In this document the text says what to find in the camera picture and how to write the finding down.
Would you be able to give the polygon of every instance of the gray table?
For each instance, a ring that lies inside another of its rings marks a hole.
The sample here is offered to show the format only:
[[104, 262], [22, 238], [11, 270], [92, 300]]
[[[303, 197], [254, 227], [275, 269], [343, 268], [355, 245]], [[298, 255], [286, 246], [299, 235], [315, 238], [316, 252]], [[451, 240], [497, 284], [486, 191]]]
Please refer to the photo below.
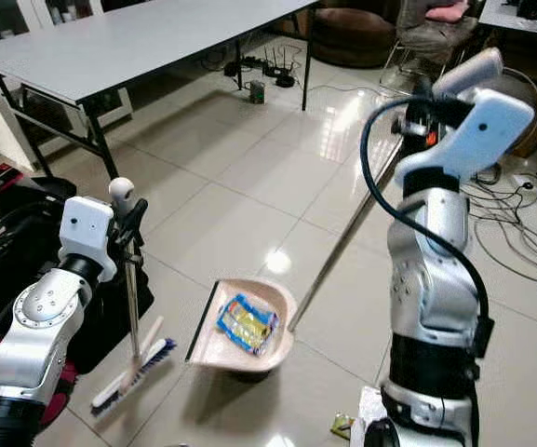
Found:
[[[0, 88], [47, 175], [45, 158], [27, 123], [74, 142], [100, 156], [111, 178], [117, 169], [96, 117], [96, 101], [173, 62], [311, 7], [315, 0], [154, 0], [59, 26], [0, 40]], [[314, 8], [311, 8], [310, 26]], [[308, 41], [303, 103], [307, 95], [311, 38]], [[240, 64], [238, 84], [241, 88]], [[36, 118], [10, 94], [5, 77], [18, 79], [22, 91], [33, 90], [64, 106], [83, 110], [86, 138]]]
[[537, 20], [517, 16], [517, 7], [505, 5], [505, 0], [487, 0], [479, 23], [509, 30], [537, 34]]

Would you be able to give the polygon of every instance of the dustpan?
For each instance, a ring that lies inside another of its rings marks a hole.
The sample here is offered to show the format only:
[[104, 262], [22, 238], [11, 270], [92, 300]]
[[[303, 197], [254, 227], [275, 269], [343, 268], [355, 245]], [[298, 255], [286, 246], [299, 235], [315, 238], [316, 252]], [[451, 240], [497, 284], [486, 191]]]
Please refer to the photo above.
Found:
[[[280, 318], [266, 351], [258, 357], [233, 343], [216, 325], [222, 307], [239, 293], [252, 305], [276, 312]], [[185, 361], [242, 373], [268, 372], [285, 359], [293, 346], [294, 336], [287, 326], [296, 311], [290, 292], [270, 280], [221, 279], [210, 293]]]

